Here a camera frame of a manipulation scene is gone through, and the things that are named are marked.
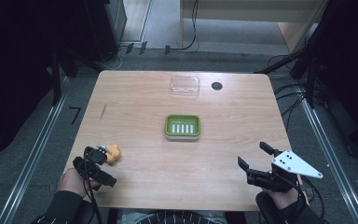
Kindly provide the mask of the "dark cabinet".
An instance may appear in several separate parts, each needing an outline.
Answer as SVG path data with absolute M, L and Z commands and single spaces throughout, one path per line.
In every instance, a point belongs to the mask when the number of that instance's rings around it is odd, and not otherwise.
M 84 0 L 91 29 L 91 58 L 104 61 L 117 54 L 127 23 L 123 0 Z

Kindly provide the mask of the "person's left hand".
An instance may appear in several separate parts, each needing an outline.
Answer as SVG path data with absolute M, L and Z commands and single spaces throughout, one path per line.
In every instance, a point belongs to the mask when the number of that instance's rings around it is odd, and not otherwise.
M 101 184 L 93 179 L 91 179 L 90 186 L 88 186 L 79 172 L 75 168 L 70 168 L 62 174 L 57 184 L 57 191 L 70 191 L 84 198 L 88 191 L 100 186 Z

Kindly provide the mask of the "person's right hand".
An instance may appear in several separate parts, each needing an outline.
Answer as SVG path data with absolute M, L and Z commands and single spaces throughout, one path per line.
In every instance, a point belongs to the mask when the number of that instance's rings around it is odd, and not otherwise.
M 291 188 L 287 192 L 275 192 L 270 189 L 263 189 L 265 193 L 272 199 L 278 209 L 282 210 L 289 205 L 298 201 L 298 191 Z

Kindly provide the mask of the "green soap dish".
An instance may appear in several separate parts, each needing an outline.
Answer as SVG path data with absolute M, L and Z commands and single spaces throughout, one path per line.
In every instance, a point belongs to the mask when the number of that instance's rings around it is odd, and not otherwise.
M 200 118 L 196 115 L 169 115 L 165 119 L 165 135 L 171 140 L 200 138 Z

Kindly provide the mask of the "person's striped clothing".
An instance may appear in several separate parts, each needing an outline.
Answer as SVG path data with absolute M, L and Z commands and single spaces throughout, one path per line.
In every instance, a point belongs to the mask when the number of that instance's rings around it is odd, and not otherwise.
M 219 211 L 119 209 L 117 224 L 227 224 Z

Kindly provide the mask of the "metal floor rail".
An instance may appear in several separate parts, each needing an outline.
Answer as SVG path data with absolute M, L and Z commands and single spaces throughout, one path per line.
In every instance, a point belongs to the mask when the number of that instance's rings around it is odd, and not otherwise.
M 21 169 L 20 175 L 8 195 L 5 206 L 0 214 L 0 224 L 11 224 L 22 201 L 23 195 L 29 186 L 34 170 L 40 161 L 55 123 L 62 111 L 70 85 L 71 78 L 65 77 L 62 81 L 61 87 L 62 96 L 59 98 L 56 105 L 54 105 L 48 112 L 48 116 L 34 142 L 26 162 Z
M 335 148 L 331 144 L 327 132 L 323 127 L 320 118 L 314 108 L 307 101 L 302 102 L 303 109 L 309 120 L 310 126 L 314 131 L 321 150 L 329 164 L 332 176 L 335 178 L 337 187 L 340 191 L 354 224 L 358 224 L 358 196 L 348 179 L 338 157 Z

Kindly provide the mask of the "clear plastic container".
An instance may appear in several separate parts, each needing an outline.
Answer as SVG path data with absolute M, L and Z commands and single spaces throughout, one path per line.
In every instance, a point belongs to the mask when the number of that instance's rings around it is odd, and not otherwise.
M 173 76 L 170 92 L 174 95 L 197 96 L 200 94 L 200 79 L 198 77 Z

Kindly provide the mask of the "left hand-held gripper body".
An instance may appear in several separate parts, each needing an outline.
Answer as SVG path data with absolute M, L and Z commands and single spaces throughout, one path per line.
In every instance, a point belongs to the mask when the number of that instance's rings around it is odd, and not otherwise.
M 92 178 L 98 183 L 110 187 L 113 187 L 117 183 L 117 180 L 114 177 L 103 171 L 94 161 L 83 159 L 81 157 L 75 157 L 73 165 L 85 179 Z

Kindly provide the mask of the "light wooden furniture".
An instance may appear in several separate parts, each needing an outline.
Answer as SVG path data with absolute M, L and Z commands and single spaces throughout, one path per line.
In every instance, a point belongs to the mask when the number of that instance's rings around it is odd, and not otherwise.
M 206 20 L 277 22 L 291 52 L 298 51 L 329 0 L 199 0 Z

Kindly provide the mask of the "orange yellow toy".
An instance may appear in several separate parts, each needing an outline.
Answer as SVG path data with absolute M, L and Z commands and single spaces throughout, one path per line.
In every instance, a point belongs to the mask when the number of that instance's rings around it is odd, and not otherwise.
M 107 145 L 106 146 L 106 162 L 108 164 L 113 164 L 115 161 L 117 161 L 120 158 L 120 149 L 118 145 Z

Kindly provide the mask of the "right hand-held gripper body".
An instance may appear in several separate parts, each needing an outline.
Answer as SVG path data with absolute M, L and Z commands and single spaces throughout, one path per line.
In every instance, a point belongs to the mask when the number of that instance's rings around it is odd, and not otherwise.
M 247 183 L 274 192 L 288 192 L 297 182 L 300 175 L 323 178 L 324 175 L 313 166 L 301 159 L 293 150 L 267 149 L 272 155 L 271 170 L 258 171 L 245 164 Z

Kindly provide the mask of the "black metal stand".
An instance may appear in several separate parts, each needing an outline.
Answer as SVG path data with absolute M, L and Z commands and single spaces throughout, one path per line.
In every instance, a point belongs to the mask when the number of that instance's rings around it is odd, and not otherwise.
M 305 41 L 305 43 L 295 53 L 287 54 L 282 59 L 269 65 L 267 68 L 255 71 L 256 74 L 268 75 L 277 69 L 294 62 L 295 65 L 290 70 L 290 76 L 293 79 L 298 79 L 307 76 L 306 80 L 306 101 L 311 108 L 314 108 L 314 87 L 315 78 L 318 68 L 318 62 L 315 57 L 315 48 L 318 43 L 320 34 L 318 31 L 314 31 L 311 37 Z
M 53 89 L 52 104 L 56 105 L 62 96 L 60 71 L 62 70 L 67 77 L 75 77 L 77 75 L 77 68 L 73 62 L 75 56 L 69 49 L 55 49 L 50 53 L 50 56 Z

